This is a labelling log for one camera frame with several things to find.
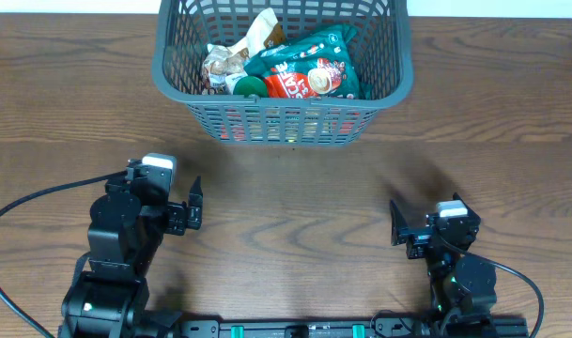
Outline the red spaghetti packet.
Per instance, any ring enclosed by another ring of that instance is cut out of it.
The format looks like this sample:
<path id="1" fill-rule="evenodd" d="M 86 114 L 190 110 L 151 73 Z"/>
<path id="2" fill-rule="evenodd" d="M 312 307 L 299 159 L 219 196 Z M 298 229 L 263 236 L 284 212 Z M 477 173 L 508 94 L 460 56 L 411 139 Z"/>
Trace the red spaghetti packet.
<path id="1" fill-rule="evenodd" d="M 342 145 L 355 140 L 370 117 L 340 108 L 327 113 L 318 108 L 227 108 L 224 116 L 211 115 L 208 126 L 210 134 L 221 141 Z"/>

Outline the green lidded jar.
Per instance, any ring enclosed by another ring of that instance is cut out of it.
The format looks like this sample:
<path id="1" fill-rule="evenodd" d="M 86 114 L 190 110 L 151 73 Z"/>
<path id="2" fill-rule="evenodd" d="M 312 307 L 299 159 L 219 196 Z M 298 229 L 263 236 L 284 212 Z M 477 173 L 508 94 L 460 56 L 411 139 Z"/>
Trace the green lidded jar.
<path id="1" fill-rule="evenodd" d="M 239 79 L 234 88 L 234 95 L 242 95 L 245 97 L 257 96 L 259 98 L 268 98 L 269 92 L 265 82 L 256 76 L 245 76 Z"/>

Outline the beige paper pouch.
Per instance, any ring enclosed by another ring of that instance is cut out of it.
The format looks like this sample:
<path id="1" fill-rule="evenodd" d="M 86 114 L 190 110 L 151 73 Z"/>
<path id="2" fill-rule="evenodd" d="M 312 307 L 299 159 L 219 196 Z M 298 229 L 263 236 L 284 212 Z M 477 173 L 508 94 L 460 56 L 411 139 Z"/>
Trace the beige paper pouch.
<path id="1" fill-rule="evenodd" d="M 252 57 L 286 41 L 282 26 L 272 8 L 263 9 L 244 37 L 225 47 L 208 44 L 202 63 L 203 95 L 232 94 L 236 83 L 247 75 L 244 66 Z"/>

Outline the green Nescafe coffee bag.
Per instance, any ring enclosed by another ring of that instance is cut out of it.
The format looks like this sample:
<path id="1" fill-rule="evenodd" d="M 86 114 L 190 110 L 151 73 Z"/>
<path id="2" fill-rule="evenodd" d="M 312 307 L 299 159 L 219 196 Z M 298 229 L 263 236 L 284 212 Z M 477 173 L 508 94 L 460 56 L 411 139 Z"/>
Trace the green Nescafe coffee bag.
<path id="1" fill-rule="evenodd" d="M 364 100 L 369 86 L 359 80 L 348 52 L 356 35 L 349 24 L 322 27 L 256 54 L 244 70 L 264 82 L 271 98 Z"/>

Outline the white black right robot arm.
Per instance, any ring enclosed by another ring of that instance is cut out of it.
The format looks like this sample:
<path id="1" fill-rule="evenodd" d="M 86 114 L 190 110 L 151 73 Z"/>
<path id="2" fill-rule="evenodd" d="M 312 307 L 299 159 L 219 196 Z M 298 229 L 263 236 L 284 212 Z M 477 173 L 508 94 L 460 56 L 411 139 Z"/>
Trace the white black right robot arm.
<path id="1" fill-rule="evenodd" d="M 458 194 L 439 202 L 425 223 L 411 226 L 390 203 L 391 243 L 406 246 L 409 259 L 423 259 L 430 282 L 431 310 L 425 326 L 440 337 L 497 337 L 490 309 L 496 303 L 495 269 L 467 253 L 481 218 Z"/>

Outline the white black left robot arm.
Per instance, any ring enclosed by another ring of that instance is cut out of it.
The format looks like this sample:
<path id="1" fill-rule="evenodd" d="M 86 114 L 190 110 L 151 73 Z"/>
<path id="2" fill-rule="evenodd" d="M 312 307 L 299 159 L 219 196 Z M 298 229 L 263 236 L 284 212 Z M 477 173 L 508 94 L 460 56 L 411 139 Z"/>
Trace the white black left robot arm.
<path id="1" fill-rule="evenodd" d="M 91 209 L 89 251 L 75 266 L 58 329 L 61 337 L 179 337 L 178 311 L 149 312 L 146 275 L 166 235 L 202 225 L 195 180 L 185 202 L 170 201 L 177 160 L 149 153 L 109 179 Z"/>

